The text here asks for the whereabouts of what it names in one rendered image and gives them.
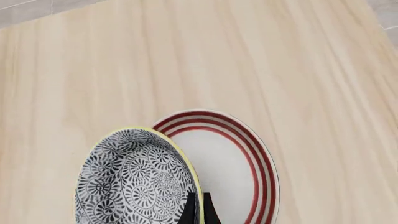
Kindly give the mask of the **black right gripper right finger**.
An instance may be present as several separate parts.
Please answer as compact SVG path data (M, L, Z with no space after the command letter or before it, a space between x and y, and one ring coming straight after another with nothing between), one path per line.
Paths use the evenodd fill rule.
M205 224L221 224L220 219L214 208L211 194L205 192L203 194L203 206L204 206L204 220Z

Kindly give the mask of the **white plate with red rings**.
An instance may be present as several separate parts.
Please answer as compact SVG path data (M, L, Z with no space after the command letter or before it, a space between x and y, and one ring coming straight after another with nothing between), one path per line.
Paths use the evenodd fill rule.
M187 156L221 224L276 224L280 185L260 137L220 111L178 111L153 125Z

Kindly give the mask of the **black patterned bowl yellow rim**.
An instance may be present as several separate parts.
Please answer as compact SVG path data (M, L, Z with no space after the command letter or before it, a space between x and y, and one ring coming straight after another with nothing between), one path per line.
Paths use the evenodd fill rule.
M194 167L151 128L112 132L93 147L78 175L76 224L177 224L193 195L193 224L205 224Z

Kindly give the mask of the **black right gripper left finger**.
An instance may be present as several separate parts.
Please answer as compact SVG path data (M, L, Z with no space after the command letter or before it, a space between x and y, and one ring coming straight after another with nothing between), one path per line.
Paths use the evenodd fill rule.
M179 224L194 224L195 220L195 194L189 193L185 208L181 214Z

